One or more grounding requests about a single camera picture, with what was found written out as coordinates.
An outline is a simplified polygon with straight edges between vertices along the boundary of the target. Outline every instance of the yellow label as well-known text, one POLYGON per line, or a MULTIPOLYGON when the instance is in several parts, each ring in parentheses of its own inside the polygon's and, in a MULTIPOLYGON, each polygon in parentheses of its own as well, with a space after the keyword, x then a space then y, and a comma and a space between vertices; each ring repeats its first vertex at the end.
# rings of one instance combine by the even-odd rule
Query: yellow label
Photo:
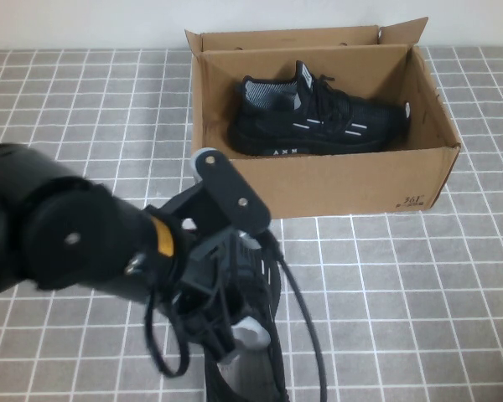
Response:
POLYGON ((171 235, 169 227, 158 219, 151 217, 158 236, 158 252, 167 257, 174 256, 174 237, 171 235))

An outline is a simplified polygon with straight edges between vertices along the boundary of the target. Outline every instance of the gray tile floor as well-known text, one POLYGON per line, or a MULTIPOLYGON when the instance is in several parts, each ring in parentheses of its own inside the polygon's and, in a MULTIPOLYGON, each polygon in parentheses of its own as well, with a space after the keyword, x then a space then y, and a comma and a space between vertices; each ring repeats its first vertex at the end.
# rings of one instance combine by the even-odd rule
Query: gray tile floor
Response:
MULTIPOLYGON (((274 229, 317 322, 332 401, 503 402, 503 48, 424 49, 464 150, 426 213, 274 229)), ((188 51, 0 52, 0 142, 142 207, 192 183, 188 51)), ((142 309, 73 288, 0 295, 0 402, 204 399, 200 350, 158 377, 142 309)), ((318 380, 292 294, 277 315, 294 401, 318 380)), ((166 352, 176 357, 164 320, 166 352)))

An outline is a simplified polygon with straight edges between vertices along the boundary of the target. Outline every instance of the robotic arm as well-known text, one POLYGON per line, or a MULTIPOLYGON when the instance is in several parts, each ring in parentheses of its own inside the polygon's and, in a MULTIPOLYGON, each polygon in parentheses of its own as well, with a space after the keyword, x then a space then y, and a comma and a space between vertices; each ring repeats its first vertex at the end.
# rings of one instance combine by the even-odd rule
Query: robotic arm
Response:
POLYGON ((195 186, 160 209, 138 210, 33 149, 1 144, 0 292, 30 280, 44 291, 79 284, 145 303, 148 350, 162 374, 177 377, 189 366, 189 343, 217 363, 268 347, 241 284, 267 283, 276 311, 281 266, 310 325, 326 400, 317 336, 267 207, 220 152, 205 149, 193 164, 195 186), (194 229, 183 229, 187 219, 194 229), (154 340, 155 309, 178 339, 175 371, 154 340))

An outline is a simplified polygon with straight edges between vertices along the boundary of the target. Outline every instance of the shoe sole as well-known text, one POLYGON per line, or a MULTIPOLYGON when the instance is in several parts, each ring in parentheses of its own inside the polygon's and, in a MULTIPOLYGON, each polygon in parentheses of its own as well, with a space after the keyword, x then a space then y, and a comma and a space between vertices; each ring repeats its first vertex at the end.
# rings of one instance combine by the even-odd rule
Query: shoe sole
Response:
POLYGON ((228 141, 240 153, 254 157, 287 155, 343 155, 350 153, 378 152, 388 140, 377 140, 365 144, 334 144, 317 140, 275 140, 275 143, 247 136, 235 125, 229 128, 228 141))

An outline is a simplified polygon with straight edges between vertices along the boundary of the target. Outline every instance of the screw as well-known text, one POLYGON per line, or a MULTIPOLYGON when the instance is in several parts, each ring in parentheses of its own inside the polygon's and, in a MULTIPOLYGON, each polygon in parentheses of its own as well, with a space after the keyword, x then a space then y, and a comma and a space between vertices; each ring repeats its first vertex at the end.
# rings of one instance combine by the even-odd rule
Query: screw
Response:
POLYGON ((67 237, 65 237, 65 243, 67 245, 76 245, 80 241, 80 234, 73 232, 69 233, 67 237))

